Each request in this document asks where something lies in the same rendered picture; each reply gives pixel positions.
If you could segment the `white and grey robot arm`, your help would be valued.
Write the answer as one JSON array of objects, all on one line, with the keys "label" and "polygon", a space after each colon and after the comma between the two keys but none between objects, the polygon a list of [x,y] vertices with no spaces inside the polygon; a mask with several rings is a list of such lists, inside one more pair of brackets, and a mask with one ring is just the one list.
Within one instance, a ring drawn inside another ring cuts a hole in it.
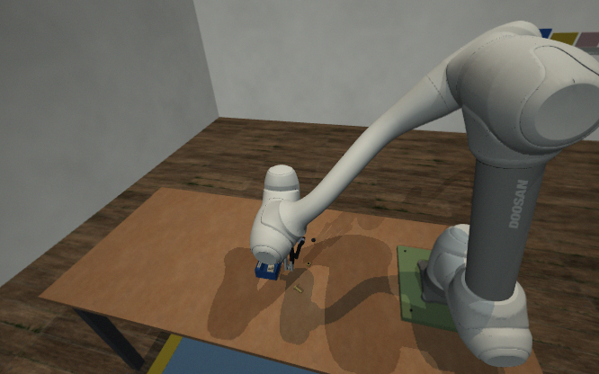
[{"label": "white and grey robot arm", "polygon": [[460,108],[476,157],[470,223],[445,229],[429,261],[418,261],[421,299],[448,306],[478,359],[519,366],[531,356],[532,334],[517,277],[546,164],[599,127],[599,62],[542,38],[530,22],[498,26],[452,53],[376,119],[301,200],[294,169],[269,168],[250,249],[261,263],[281,263],[307,225],[389,142]]}]

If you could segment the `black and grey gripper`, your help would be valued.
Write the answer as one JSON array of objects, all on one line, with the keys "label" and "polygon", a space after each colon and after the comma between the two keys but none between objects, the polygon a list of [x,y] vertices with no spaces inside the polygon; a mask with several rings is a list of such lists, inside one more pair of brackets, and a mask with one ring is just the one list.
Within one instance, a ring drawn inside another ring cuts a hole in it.
[{"label": "black and grey gripper", "polygon": [[[299,254],[300,254],[300,249],[301,247],[304,245],[305,243],[305,237],[303,236],[299,241],[298,241],[298,247],[297,247],[297,251],[296,253],[294,253],[294,247],[291,248],[291,252],[290,252],[290,266],[291,266],[291,272],[293,272],[293,267],[294,267],[294,259],[298,259],[299,258]],[[282,261],[284,263],[284,270],[287,271],[287,265],[288,265],[288,256]]]}]

